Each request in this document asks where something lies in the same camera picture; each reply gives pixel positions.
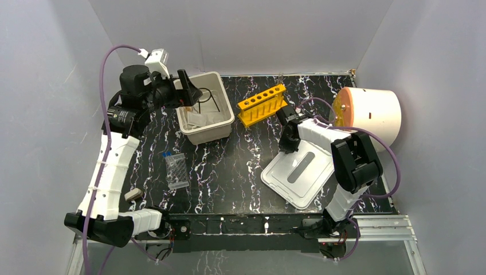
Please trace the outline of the black wire ring stand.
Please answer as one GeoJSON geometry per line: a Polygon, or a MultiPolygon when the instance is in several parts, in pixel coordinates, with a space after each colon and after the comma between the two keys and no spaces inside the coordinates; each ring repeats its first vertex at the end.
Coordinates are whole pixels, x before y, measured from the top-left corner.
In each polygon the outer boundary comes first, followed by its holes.
{"type": "Polygon", "coordinates": [[[219,106],[218,106],[218,104],[217,104],[217,102],[216,102],[216,100],[215,100],[215,97],[214,97],[214,96],[213,96],[213,94],[212,94],[212,90],[210,90],[210,89],[208,89],[208,88],[200,88],[200,90],[201,90],[201,91],[207,91],[207,92],[209,93],[209,95],[208,95],[208,97],[207,97],[205,100],[203,100],[203,101],[199,100],[199,101],[197,102],[197,104],[198,104],[198,113],[201,113],[201,110],[202,110],[202,109],[201,109],[201,104],[202,104],[202,103],[206,103],[206,102],[208,102],[208,101],[212,101],[212,102],[214,103],[214,105],[215,105],[215,107],[216,107],[217,111],[218,111],[218,112],[220,112],[221,110],[220,110],[220,108],[219,108],[219,106]]]}

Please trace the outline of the white bin lid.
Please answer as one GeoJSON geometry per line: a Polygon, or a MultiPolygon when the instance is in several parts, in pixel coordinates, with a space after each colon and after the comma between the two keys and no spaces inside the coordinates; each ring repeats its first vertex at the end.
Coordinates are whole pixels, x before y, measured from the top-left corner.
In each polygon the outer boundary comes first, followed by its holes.
{"type": "Polygon", "coordinates": [[[331,153],[301,141],[296,152],[279,152],[263,169],[261,180],[294,208],[305,210],[333,173],[331,153]]]}

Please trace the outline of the white plastic packet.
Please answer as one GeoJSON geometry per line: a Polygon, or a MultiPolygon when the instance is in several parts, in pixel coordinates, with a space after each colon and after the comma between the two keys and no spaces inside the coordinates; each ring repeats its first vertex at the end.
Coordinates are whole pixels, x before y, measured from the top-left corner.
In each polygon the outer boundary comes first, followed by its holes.
{"type": "Polygon", "coordinates": [[[201,128],[205,126],[209,126],[214,124],[215,117],[217,113],[215,112],[208,112],[208,113],[188,113],[187,114],[187,126],[190,129],[201,128]]]}

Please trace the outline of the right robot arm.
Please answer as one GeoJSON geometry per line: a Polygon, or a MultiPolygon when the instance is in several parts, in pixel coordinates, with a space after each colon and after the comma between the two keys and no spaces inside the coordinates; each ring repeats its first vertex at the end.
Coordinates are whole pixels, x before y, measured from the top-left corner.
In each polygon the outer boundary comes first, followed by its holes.
{"type": "Polygon", "coordinates": [[[319,232],[338,237],[351,222],[352,210],[365,191],[383,174],[383,167],[372,141],[373,133],[355,127],[333,127],[317,118],[298,114],[284,106],[276,112],[283,127],[279,150],[285,154],[298,151],[302,141],[310,142],[331,154],[337,188],[323,210],[322,220],[300,228],[301,234],[319,232]]]}

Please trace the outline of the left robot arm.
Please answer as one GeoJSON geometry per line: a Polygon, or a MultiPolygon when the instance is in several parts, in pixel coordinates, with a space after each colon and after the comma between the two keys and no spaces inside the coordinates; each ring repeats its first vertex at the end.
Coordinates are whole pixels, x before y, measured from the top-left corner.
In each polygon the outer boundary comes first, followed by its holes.
{"type": "Polygon", "coordinates": [[[131,159],[161,108],[192,107],[202,91],[184,69],[177,76],[150,72],[145,65],[130,65],[119,77],[120,90],[110,99],[102,124],[101,148],[85,197],[64,225],[83,240],[122,248],[135,236],[151,232],[157,238],[170,234],[168,212],[158,207],[121,213],[119,202],[131,159]]]}

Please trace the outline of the white plastic bin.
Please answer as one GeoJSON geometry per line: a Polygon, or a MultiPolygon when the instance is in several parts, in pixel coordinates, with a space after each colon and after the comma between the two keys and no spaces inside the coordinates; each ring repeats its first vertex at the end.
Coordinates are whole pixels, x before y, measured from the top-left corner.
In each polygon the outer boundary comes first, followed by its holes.
{"type": "Polygon", "coordinates": [[[206,72],[189,79],[203,96],[192,107],[176,109],[181,132],[193,145],[229,137],[235,117],[220,74],[206,72]]]}

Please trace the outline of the yellow test tube rack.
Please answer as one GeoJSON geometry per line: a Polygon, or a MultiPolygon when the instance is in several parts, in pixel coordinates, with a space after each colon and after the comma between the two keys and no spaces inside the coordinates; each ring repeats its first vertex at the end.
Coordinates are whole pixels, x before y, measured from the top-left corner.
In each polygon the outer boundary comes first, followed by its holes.
{"type": "Polygon", "coordinates": [[[252,97],[240,101],[237,106],[240,109],[238,118],[245,128],[267,119],[288,104],[285,102],[284,93],[286,87],[283,84],[273,86],[252,97]]]}

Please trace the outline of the clear acrylic tube rack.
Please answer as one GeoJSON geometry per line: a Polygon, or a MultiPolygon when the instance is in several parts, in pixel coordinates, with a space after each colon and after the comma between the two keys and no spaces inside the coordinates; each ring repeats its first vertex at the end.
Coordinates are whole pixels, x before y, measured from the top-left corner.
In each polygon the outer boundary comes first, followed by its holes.
{"type": "Polygon", "coordinates": [[[183,153],[164,158],[166,161],[166,180],[170,190],[189,187],[189,174],[186,156],[183,153]]]}

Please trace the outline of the white cylindrical centrifuge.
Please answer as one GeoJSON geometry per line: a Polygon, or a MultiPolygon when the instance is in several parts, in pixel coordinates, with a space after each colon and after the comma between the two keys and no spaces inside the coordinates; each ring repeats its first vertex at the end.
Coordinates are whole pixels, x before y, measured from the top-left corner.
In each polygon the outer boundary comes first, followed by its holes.
{"type": "Polygon", "coordinates": [[[365,129],[391,146],[402,122],[398,97],[393,91],[344,87],[332,102],[338,127],[365,129]]]}

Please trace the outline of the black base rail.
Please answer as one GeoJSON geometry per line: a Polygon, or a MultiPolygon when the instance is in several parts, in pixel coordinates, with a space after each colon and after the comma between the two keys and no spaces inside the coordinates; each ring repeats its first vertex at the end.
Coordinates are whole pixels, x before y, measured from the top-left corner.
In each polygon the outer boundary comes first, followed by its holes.
{"type": "Polygon", "coordinates": [[[211,250],[298,250],[316,253],[323,243],[353,241],[355,226],[349,222],[337,233],[326,233],[323,216],[311,214],[170,214],[163,229],[172,229],[175,252],[211,250]]]}

